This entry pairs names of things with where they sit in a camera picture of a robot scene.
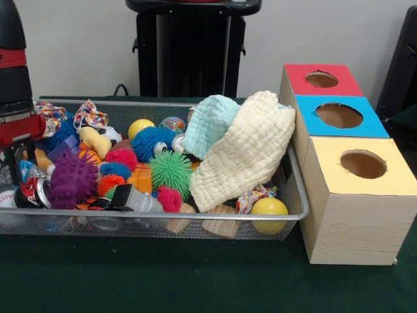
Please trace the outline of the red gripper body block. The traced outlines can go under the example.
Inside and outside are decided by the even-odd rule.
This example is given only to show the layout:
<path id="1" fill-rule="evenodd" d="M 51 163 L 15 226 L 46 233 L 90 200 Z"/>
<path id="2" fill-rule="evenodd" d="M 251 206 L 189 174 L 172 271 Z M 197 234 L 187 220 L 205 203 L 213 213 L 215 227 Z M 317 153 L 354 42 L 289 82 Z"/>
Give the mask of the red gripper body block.
<path id="1" fill-rule="evenodd" d="M 31 115 L 16 121 L 1 122 L 1 149 L 7 149 L 22 140 L 39 140 L 46 129 L 43 115 Z"/>

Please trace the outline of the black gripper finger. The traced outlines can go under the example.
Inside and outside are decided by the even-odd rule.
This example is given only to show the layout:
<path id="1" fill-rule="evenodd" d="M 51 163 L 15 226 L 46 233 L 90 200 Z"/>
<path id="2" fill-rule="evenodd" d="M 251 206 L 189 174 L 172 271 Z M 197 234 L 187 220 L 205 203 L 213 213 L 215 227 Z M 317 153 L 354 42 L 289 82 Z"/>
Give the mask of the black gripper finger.
<path id="1" fill-rule="evenodd" d="M 13 185 L 18 186 L 22 182 L 22 171 L 20 162 L 27 160 L 27 147 L 25 145 L 14 146 L 12 148 L 11 176 Z"/>

